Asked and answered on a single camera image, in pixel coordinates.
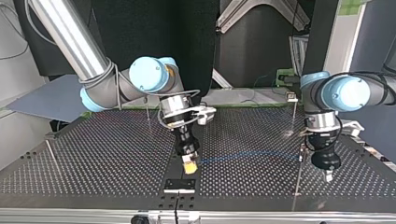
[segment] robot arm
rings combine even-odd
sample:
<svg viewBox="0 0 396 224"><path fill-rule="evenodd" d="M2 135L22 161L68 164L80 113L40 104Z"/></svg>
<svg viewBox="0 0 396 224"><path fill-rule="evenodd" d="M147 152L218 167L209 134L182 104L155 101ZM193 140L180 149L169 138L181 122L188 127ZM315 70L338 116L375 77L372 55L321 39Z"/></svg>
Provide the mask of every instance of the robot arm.
<svg viewBox="0 0 396 224"><path fill-rule="evenodd" d="M327 180L341 166L334 152L343 124L336 111L355 111L367 105L395 105L396 77L391 74L346 72L330 76L320 72L303 76L306 139L313 146L312 163Z"/></svg>
<svg viewBox="0 0 396 224"><path fill-rule="evenodd" d="M145 95L159 96L163 112L159 121L176 136L185 173L194 173L199 143L192 135L192 124L205 125L216 109L191 106L191 93L199 91L184 91L175 60L141 57L120 72L96 45L70 0L33 0L30 5L78 74L82 103L100 112Z"/></svg>

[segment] light blue joint cap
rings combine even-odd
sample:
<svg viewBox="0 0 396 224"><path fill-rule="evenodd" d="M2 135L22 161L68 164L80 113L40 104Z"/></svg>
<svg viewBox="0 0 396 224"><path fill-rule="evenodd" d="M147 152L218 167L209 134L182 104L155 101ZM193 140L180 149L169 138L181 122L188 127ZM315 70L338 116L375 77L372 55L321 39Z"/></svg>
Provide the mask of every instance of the light blue joint cap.
<svg viewBox="0 0 396 224"><path fill-rule="evenodd" d="M333 110L355 111L369 101L370 87L359 77L336 77L324 85L321 98Z"/></svg>
<svg viewBox="0 0 396 224"><path fill-rule="evenodd" d="M82 103L85 105L85 107L87 107L87 109L89 109L92 112L101 112L109 109L99 106L96 102L94 102L91 99L91 97L88 95L85 88L81 88L81 91L79 91L79 96L81 97Z"/></svg>
<svg viewBox="0 0 396 224"><path fill-rule="evenodd" d="M169 73L164 62L176 64L172 58L162 58L160 60L151 57L138 58L129 69L129 79L135 87L143 92L159 91L169 79Z"/></svg>
<svg viewBox="0 0 396 224"><path fill-rule="evenodd" d="M301 85L300 89L302 89L304 86L312 82L327 78L329 76L330 76L329 72L318 72L318 73L303 75L300 79L300 85Z"/></svg>

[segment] perforated metal table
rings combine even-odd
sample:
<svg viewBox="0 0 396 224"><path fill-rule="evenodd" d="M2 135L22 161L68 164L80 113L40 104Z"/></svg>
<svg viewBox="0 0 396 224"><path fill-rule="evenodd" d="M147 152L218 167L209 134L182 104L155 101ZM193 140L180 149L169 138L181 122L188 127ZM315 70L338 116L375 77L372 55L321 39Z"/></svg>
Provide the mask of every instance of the perforated metal table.
<svg viewBox="0 0 396 224"><path fill-rule="evenodd" d="M143 110L93 114L22 155L0 171L0 223L9 213L65 211L125 218L147 211L396 214L396 174L350 138L337 144L343 165L331 183L310 162L299 162L300 109L293 119L288 106L219 108L211 123L194 127L202 162L194 175L183 175L174 136L155 113L150 121ZM194 194L163 193L167 179L180 178L196 180ZM394 215L381 218L396 222Z"/></svg>

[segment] cable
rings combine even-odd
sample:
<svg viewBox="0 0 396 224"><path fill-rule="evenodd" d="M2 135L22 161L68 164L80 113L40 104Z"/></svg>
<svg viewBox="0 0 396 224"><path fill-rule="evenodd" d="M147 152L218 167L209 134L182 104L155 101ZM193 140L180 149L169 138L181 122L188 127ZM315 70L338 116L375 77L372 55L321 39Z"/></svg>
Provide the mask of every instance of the cable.
<svg viewBox="0 0 396 224"><path fill-rule="evenodd" d="M16 55L12 55L12 56L9 56L9 57L5 57L5 58L0 58L0 60L7 60L7 59L13 59L13 58L19 57L19 56L21 56L22 54L26 53L26 51L27 51L28 49L29 49L29 45L26 44L25 49L24 49L21 53L18 53L18 54L16 54Z"/></svg>
<svg viewBox="0 0 396 224"><path fill-rule="evenodd" d="M324 109L319 103L318 103L318 97L319 94L321 93L321 90L324 88L324 86L332 79L334 79L335 77L340 77L340 76L352 76L352 77L367 77L370 78L380 84L382 84L384 86L384 88L386 88L388 91L390 91L390 93L392 94L393 98L394 98L394 103L392 103L391 105L396 104L396 91L387 83L384 82L380 79L376 79L375 77L371 77L372 75L375 76L383 76L383 77L396 77L393 74L389 74L389 73L378 73L378 72L369 72L369 71L359 71L359 72L343 72L343 73L338 73L335 75L332 75L330 77L327 77L326 79L324 79L319 85L318 88L314 94L314 98L312 98L311 95L311 101L322 111L325 112L327 111L326 109Z"/></svg>
<svg viewBox="0 0 396 224"><path fill-rule="evenodd" d="M36 34L38 34L41 38L43 38L45 41L51 43L52 45L56 46L56 43L53 42L52 40L49 40L48 38L46 38L43 34L41 34L41 32L37 29L37 27L35 27L35 24L32 21L32 16L30 14L30 5L29 5L29 0L24 0L25 2L25 13L26 13L26 17L27 20L29 21L30 26L33 28L33 30L35 31Z"/></svg>
<svg viewBox="0 0 396 224"><path fill-rule="evenodd" d="M108 78L109 76L112 76L112 74L113 74L112 72L113 72L113 70L114 70L114 71L115 71L115 78L116 78L116 88L117 88L117 91L116 91L116 94L117 94L117 106L118 106L119 110L122 110L122 103L121 103L121 99L120 99L120 92L121 92L121 88L120 88L120 78L124 79L132 88L135 89L135 86L134 86L134 84L131 82L131 80L129 80L123 73L121 73L121 72L119 71L119 68L117 67L117 65L116 65L115 63L113 63L109 58L107 58L107 59L108 59L108 66L107 66L106 71L105 71L103 74L101 74L101 75L99 75L99 76L96 76L96 77L93 77L93 78L90 78L90 79L88 79L88 80L81 80L81 79L80 79L80 80L79 80L79 83L83 84L83 85L84 85L84 88L85 88L86 90L89 90L89 89L91 89L91 88L97 86L99 83L101 83L103 80L105 80L105 79ZM144 92L144 93L147 94L147 95L154 95L154 96L174 96L174 95L180 95L180 94L190 94L190 93L193 93L193 95L191 95L191 97L193 97L193 96L199 94L199 92L200 92L199 90L193 90L193 91L180 91L180 92L163 93L163 94L159 94L159 93L148 93L148 92ZM163 127L166 127L166 128L168 128L168 129L176 128L176 127L172 127L172 128L171 128L171 127L167 126L167 125L163 122L163 120L161 119L161 112L162 112L161 104L159 104L159 106L160 106L160 110L159 110L159 112L158 112L158 121L160 122L160 124L161 124ZM183 125L187 125L187 124L193 123L193 122L195 122L196 120L198 120L198 117L195 118L195 119L191 119L191 120L189 120L189 121L183 122L182 124L177 125L177 127L180 127L180 126L183 126Z"/></svg>
<svg viewBox="0 0 396 224"><path fill-rule="evenodd" d="M0 12L3 14L3 16L6 18L9 26L15 30L15 32L17 32L17 34L23 39L25 40L25 37L23 35L22 32L19 31L19 29L17 29L17 27L14 26L14 23L12 23L12 21L8 18L8 16L6 15L6 13L3 11L2 7L7 8L10 12L12 12L12 14L14 14L15 18L18 19L18 13L14 10L14 8L12 8L11 6L7 5L6 3L0 2Z"/></svg>
<svg viewBox="0 0 396 224"><path fill-rule="evenodd" d="M1 7L5 7L5 8L7 8L8 10L10 10L10 11L15 15L16 18L18 18L17 12L16 12L11 6L9 6L9 5L5 4L5 3L0 2L0 12L1 12L1 13L3 14L3 16L6 18L7 22L9 23L9 26L10 26L13 30L15 30L15 32L18 34L18 36L19 36L20 38L22 38L23 40L25 40L23 34L20 33L20 31L17 29L17 27L14 26L14 24L12 23L12 21L8 18L8 16L6 15L6 13L3 11L3 9L2 9ZM23 50L21 53L18 53L18 54L12 55L12 56L8 56L8 57L4 57L4 58L0 58L0 60L7 60L7 59L13 59L13 58L19 57L19 56L21 56L22 54L26 53L26 51L27 51L28 49L29 49L29 45L28 45L27 42L26 42L26 47L24 48L24 50Z"/></svg>
<svg viewBox="0 0 396 224"><path fill-rule="evenodd" d="M343 121L341 121L340 118L338 118L338 116L335 115L335 118L338 120L338 123L340 125L340 130L338 131L337 135L335 136L334 141L332 141L328 146L324 147L324 148L317 148L317 149L313 149L311 147L308 146L308 141L307 141L307 135L304 138L304 144L306 146L306 148L308 148L310 151L314 151L314 152L321 152L321 151L326 151L331 149L332 147L335 146L335 144L337 143L338 138L341 136L341 133L343 132Z"/></svg>
<svg viewBox="0 0 396 224"><path fill-rule="evenodd" d="M161 112L162 112L162 109L161 109L161 106L160 106L160 111L158 111L157 119L158 119L158 121L160 122L160 124L161 124L163 127L167 128L167 129L175 129L175 128L178 128L178 127L181 127L181 126L184 126L184 125L188 125L188 124L194 123L196 120L199 119L199 117L196 117L196 118L194 118L194 119L190 119L189 121L184 121L183 123L180 123L180 124L178 124L177 126L169 127L168 125L166 125L166 124L163 122L163 119L161 118Z"/></svg>

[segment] yellow object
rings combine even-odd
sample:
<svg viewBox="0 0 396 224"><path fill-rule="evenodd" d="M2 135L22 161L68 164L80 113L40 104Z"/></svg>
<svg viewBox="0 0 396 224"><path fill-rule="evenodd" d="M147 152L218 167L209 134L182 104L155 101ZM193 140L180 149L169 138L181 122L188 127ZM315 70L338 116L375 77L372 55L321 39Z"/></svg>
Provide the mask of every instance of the yellow object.
<svg viewBox="0 0 396 224"><path fill-rule="evenodd" d="M184 173L186 175L192 175L195 173L195 171L198 170L197 164L195 161L188 161L183 163L184 166Z"/></svg>

